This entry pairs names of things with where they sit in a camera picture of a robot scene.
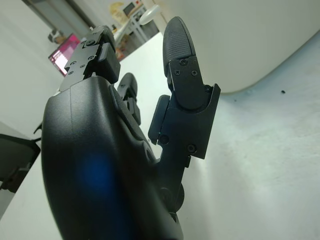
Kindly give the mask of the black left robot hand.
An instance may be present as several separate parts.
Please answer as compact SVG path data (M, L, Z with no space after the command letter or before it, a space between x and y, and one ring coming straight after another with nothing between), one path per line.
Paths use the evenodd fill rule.
M171 94L158 99L144 135L137 81L119 77L110 28L76 46L41 125L44 187L64 240L183 239L184 170L206 156L221 90L203 83L178 16L164 31L163 68Z

